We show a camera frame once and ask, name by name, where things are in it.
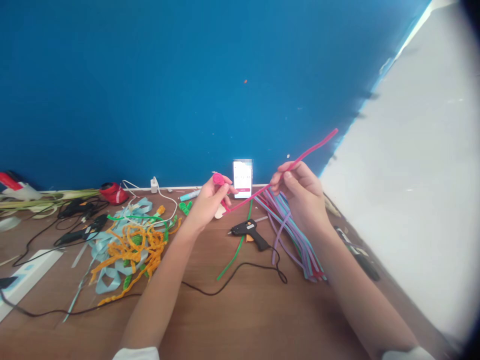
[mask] right hand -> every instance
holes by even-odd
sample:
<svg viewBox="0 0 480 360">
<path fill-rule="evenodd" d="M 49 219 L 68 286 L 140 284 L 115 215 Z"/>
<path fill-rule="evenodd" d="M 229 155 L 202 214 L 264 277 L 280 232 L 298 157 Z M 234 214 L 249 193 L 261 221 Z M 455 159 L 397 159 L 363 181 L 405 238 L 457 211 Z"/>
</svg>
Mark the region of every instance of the right hand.
<svg viewBox="0 0 480 360">
<path fill-rule="evenodd" d="M 280 191 L 285 194 L 292 218 L 307 238 L 326 234 L 333 227 L 325 208 L 322 184 L 303 161 L 287 171 L 292 163 L 288 161 L 278 167 L 270 180 L 271 189 L 275 196 Z"/>
</svg>

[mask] electrical cord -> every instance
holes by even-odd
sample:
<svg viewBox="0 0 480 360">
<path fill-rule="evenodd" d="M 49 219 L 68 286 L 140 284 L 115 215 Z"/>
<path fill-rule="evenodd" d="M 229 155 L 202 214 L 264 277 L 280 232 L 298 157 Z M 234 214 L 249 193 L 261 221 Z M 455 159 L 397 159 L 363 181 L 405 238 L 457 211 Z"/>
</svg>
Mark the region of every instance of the electrical cord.
<svg viewBox="0 0 480 360">
<path fill-rule="evenodd" d="M 242 262 L 240 265 L 238 265 L 235 270 L 233 271 L 233 273 L 230 275 L 230 277 L 226 280 L 226 282 L 223 284 L 223 286 L 218 290 L 218 291 L 215 291 L 215 292 L 205 292 L 203 291 L 202 289 L 199 289 L 198 287 L 196 286 L 193 286 L 193 285 L 190 285 L 189 283 L 185 282 L 185 281 L 182 281 L 181 283 L 184 284 L 184 285 L 187 285 L 189 288 L 193 289 L 193 290 L 197 290 L 199 293 L 202 293 L 203 295 L 207 295 L 207 296 L 215 296 L 215 295 L 218 295 L 222 292 L 223 289 L 225 289 L 225 287 L 229 284 L 230 280 L 233 279 L 233 277 L 235 276 L 235 274 L 237 273 L 238 269 L 240 269 L 240 267 L 242 267 L 243 265 L 250 265 L 250 266 L 253 266 L 253 267 L 256 267 L 256 268 L 260 268 L 260 269 L 267 269 L 267 270 L 275 270 L 277 273 L 278 273 L 278 277 L 280 278 L 281 282 L 284 283 L 285 285 L 289 283 L 289 280 L 287 279 L 287 276 L 279 269 L 279 262 L 280 262 L 280 254 L 279 252 L 277 251 L 277 249 L 273 248 L 272 246 L 270 246 L 270 248 L 276 252 L 276 254 L 278 255 L 278 261 L 276 262 L 275 264 L 275 267 L 273 266 L 264 266 L 264 265 L 258 265 L 258 264 L 254 264 L 252 262 Z"/>
<path fill-rule="evenodd" d="M 76 242 L 76 243 L 74 243 L 74 244 L 59 245 L 58 247 L 55 247 L 55 248 L 53 248 L 53 249 L 50 249 L 50 250 L 48 250 L 48 251 L 45 251 L 44 253 L 42 253 L 42 254 L 40 254 L 40 255 L 38 255 L 38 256 L 35 256 L 34 258 L 31 258 L 31 259 L 29 259 L 29 260 L 27 260 L 27 261 L 24 261 L 24 262 L 19 263 L 19 264 L 15 265 L 15 267 L 19 267 L 19 266 L 21 266 L 21 265 L 23 265 L 23 264 L 26 264 L 26 263 L 29 263 L 29 262 L 31 262 L 31 261 L 33 261 L 33 260 L 36 260 L 36 259 L 38 259 L 38 258 L 41 258 L 42 256 L 44 256 L 44 255 L 46 255 L 46 254 L 48 254 L 48 253 L 51 253 L 52 251 L 60 250 L 60 249 L 63 249 L 63 248 L 69 248 L 69 247 L 71 247 L 71 246 L 80 245 L 80 244 L 84 244 L 84 243 L 86 243 L 86 242 L 89 242 L 90 240 L 95 239 L 95 237 L 96 237 L 99 233 L 100 233 L 100 231 L 97 232 L 92 238 L 87 239 L 87 240 L 82 240 L 82 241 Z"/>
<path fill-rule="evenodd" d="M 230 275 L 230 277 L 227 279 L 227 281 L 223 284 L 223 286 L 216 292 L 206 292 L 206 291 L 203 291 L 202 289 L 199 289 L 198 287 L 196 286 L 193 286 L 185 281 L 182 281 L 181 283 L 188 286 L 189 288 L 193 289 L 193 290 L 196 290 L 198 291 L 199 293 L 203 294 L 203 295 L 206 295 L 206 296 L 215 296 L 215 295 L 218 295 L 220 294 L 224 289 L 225 287 L 230 283 L 230 281 L 233 279 L 233 277 L 235 276 L 235 274 L 237 273 L 238 269 L 240 269 L 240 267 L 242 267 L 243 265 L 250 265 L 250 266 L 253 266 L 253 267 L 256 267 L 256 268 L 260 268 L 260 269 L 267 269 L 267 270 L 275 270 L 277 273 L 278 273 L 278 277 L 280 278 L 281 282 L 284 283 L 284 284 L 288 284 L 288 279 L 287 279 L 287 276 L 279 269 L 279 263 L 280 263 L 280 254 L 279 252 L 274 249 L 272 246 L 270 246 L 270 248 L 276 252 L 276 254 L 278 255 L 278 261 L 276 262 L 275 264 L 275 267 L 273 266 L 264 266 L 264 265 L 258 265 L 258 264 L 255 264 L 255 263 L 251 263 L 251 262 L 242 262 L 240 265 L 238 265 L 235 270 L 233 271 L 233 273 Z M 95 307 L 90 307 L 88 309 L 85 309 L 85 310 L 82 310 L 82 311 L 66 311 L 66 310 L 63 310 L 63 309 L 56 309 L 56 310 L 50 310 L 50 311 L 47 311 L 47 312 L 42 312 L 42 313 L 32 313 L 32 312 L 29 312 L 27 310 L 25 310 L 23 307 L 20 307 L 12 302 L 10 302 L 6 297 L 5 297 L 5 294 L 3 292 L 3 290 L 0 288 L 0 297 L 1 299 L 3 300 L 3 302 L 5 304 L 7 304 L 8 306 L 10 306 L 11 308 L 13 308 L 14 310 L 17 310 L 18 312 L 24 314 L 24 315 L 27 315 L 28 317 L 30 318 L 38 318 L 38 317 L 42 317 L 44 315 L 48 315 L 48 314 L 53 314 L 53 313 L 62 313 L 62 314 L 66 314 L 66 315 L 81 315 L 81 314 L 85 314 L 85 313 L 89 313 L 91 311 L 94 311 L 94 310 L 97 310 L 97 309 L 100 309 L 100 308 L 103 308 L 109 304 L 114 304 L 116 302 L 119 302 L 120 300 L 123 300 L 123 299 L 126 299 L 126 298 L 131 298 L 131 297 L 137 297 L 137 296 L 141 296 L 142 294 L 140 293 L 133 293 L 133 294 L 128 294 L 128 295 L 125 295 L 117 300 L 113 300 L 113 301 L 110 301 L 110 302 L 106 302 L 100 306 L 95 306 Z"/>
<path fill-rule="evenodd" d="M 90 200 L 92 200 L 92 199 L 94 199 L 94 201 L 96 200 L 96 205 L 94 205 L 93 209 L 89 210 L 89 211 L 91 212 L 91 213 L 90 213 L 91 215 L 96 214 L 97 212 L 105 209 L 105 208 L 108 206 L 108 204 L 109 204 L 108 201 L 102 200 L 102 199 L 100 199 L 98 196 L 89 197 L 88 199 L 85 200 L 85 202 L 86 202 L 86 203 L 93 203 L 93 201 L 90 201 Z M 15 262 L 11 265 L 12 268 L 19 267 L 19 266 L 21 266 L 21 265 L 23 265 L 23 264 L 25 264 L 25 263 L 30 262 L 31 260 L 34 260 L 34 259 L 30 259 L 30 260 L 28 260 L 28 261 L 20 262 L 20 261 L 21 261 L 25 256 L 27 256 L 27 254 L 29 253 L 29 251 L 30 251 L 30 244 L 31 244 L 38 236 L 40 236 L 40 235 L 43 234 L 45 231 L 47 231 L 48 229 L 50 229 L 53 225 L 55 225 L 55 224 L 58 225 L 58 224 L 62 223 L 62 222 L 65 221 L 65 220 L 73 219 L 73 218 L 76 218 L 76 217 L 80 218 L 82 215 L 85 215 L 85 214 L 81 214 L 81 215 L 74 215 L 74 216 L 69 216 L 69 217 L 66 217 L 66 218 L 62 218 L 61 216 L 62 216 L 62 212 L 65 210 L 65 209 L 64 209 L 65 204 L 67 204 L 67 203 L 64 203 L 64 204 L 63 204 L 62 206 L 60 206 L 60 208 L 58 209 L 58 214 L 57 214 L 57 216 L 56 216 L 55 221 L 52 222 L 50 225 L 48 225 L 48 226 L 47 226 L 46 228 L 44 228 L 43 230 L 41 230 L 40 232 L 38 232 L 36 235 L 34 235 L 34 236 L 26 243 L 26 245 L 25 245 L 25 252 L 24 252 L 23 254 L 21 254 L 20 257 L 18 257 L 18 258 L 15 260 Z M 75 221 L 75 222 L 73 223 L 73 225 L 71 225 L 71 226 L 69 226 L 69 227 L 67 227 L 67 228 L 65 228 L 65 229 L 63 229 L 63 230 L 66 230 L 66 229 L 68 229 L 68 228 L 71 228 L 72 226 L 78 226 L 77 222 L 78 222 L 78 220 Z M 50 252 L 50 251 L 47 251 L 47 252 L 39 255 L 39 256 L 35 257 L 35 259 L 37 259 L 37 258 L 39 258 L 40 256 L 43 256 L 43 255 L 45 255 L 45 254 L 47 254 L 47 253 L 49 253 L 49 252 Z"/>
<path fill-rule="evenodd" d="M 127 186 L 126 183 L 129 183 L 130 185 L 132 185 L 133 187 L 135 187 L 135 188 L 137 188 L 137 189 L 140 189 L 140 188 L 139 188 L 137 185 L 135 185 L 134 183 L 131 183 L 130 181 L 127 181 L 127 180 L 122 180 L 121 183 L 122 183 L 123 186 L 125 187 L 125 190 L 127 190 L 130 194 L 133 195 L 133 198 L 128 202 L 128 204 L 127 204 L 127 206 L 126 206 L 126 207 L 128 208 L 128 207 L 131 205 L 132 201 L 135 200 L 135 198 L 139 198 L 140 196 L 135 195 L 135 194 L 129 189 L 129 187 Z M 167 222 L 168 220 L 173 219 L 173 217 L 175 216 L 175 213 L 177 212 L 177 208 L 178 208 L 179 204 L 178 204 L 174 199 L 172 199 L 171 197 L 168 197 L 168 196 L 163 195 L 162 192 L 160 191 L 160 188 L 158 188 L 158 193 L 160 194 L 160 196 L 164 197 L 165 199 L 171 200 L 171 201 L 173 201 L 173 202 L 175 203 L 175 210 L 173 210 L 173 212 L 171 213 L 171 216 L 170 216 L 169 218 L 163 219 L 162 221 L 157 221 L 157 222 L 147 222 L 147 223 L 145 223 L 145 224 L 141 224 L 141 223 L 139 223 L 139 222 L 133 221 L 133 220 L 131 220 L 131 219 L 128 218 L 128 217 L 125 217 L 125 219 L 126 219 L 128 222 L 130 222 L 130 223 L 132 223 L 132 224 L 135 224 L 136 226 L 143 227 L 143 228 L 145 228 L 145 227 L 150 227 L 150 226 L 152 226 L 152 225 L 157 225 L 157 224 L 165 224 L 165 222 Z"/>
</svg>

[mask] red object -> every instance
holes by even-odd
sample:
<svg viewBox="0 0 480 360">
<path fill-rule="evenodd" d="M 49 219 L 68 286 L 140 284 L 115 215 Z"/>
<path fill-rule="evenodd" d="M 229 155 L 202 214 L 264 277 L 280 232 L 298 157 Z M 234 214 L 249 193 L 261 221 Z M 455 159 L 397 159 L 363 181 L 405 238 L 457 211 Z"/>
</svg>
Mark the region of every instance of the red object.
<svg viewBox="0 0 480 360">
<path fill-rule="evenodd" d="M 10 176 L 8 176 L 4 172 L 0 172 L 0 183 L 5 185 L 7 188 L 12 189 L 13 191 L 23 189 L 22 185 L 20 185 L 18 182 L 13 180 Z"/>
<path fill-rule="evenodd" d="M 218 185 L 218 186 L 222 186 L 223 184 L 225 184 L 225 179 L 224 179 L 223 175 L 218 173 L 218 172 L 214 173 L 213 174 L 213 183 L 215 185 Z M 222 199 L 222 201 L 220 203 L 225 208 L 226 212 L 229 213 L 230 208 L 227 206 L 227 203 L 225 202 L 225 199 Z"/>
<path fill-rule="evenodd" d="M 106 182 L 100 186 L 100 194 L 112 205 L 120 205 L 126 202 L 129 195 L 116 182 Z"/>
</svg>

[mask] black glue gun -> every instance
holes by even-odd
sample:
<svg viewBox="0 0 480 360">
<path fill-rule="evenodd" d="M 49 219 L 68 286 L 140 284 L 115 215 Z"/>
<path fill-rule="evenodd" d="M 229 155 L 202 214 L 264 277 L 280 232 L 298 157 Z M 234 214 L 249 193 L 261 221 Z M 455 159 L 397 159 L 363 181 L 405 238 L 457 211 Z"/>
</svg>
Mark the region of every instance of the black glue gun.
<svg viewBox="0 0 480 360">
<path fill-rule="evenodd" d="M 235 236 L 250 235 L 258 246 L 258 251 L 265 251 L 270 247 L 269 243 L 257 232 L 257 223 L 252 219 L 232 227 L 230 232 Z"/>
</svg>

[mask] phone screen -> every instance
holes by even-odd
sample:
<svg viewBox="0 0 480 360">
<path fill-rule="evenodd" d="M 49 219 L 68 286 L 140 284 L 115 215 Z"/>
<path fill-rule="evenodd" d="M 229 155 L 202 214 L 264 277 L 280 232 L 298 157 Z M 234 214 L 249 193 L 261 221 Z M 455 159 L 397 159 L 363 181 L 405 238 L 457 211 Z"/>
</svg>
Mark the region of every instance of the phone screen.
<svg viewBox="0 0 480 360">
<path fill-rule="evenodd" d="M 233 161 L 233 187 L 238 190 L 235 199 L 246 199 L 252 195 L 252 159 Z"/>
</svg>

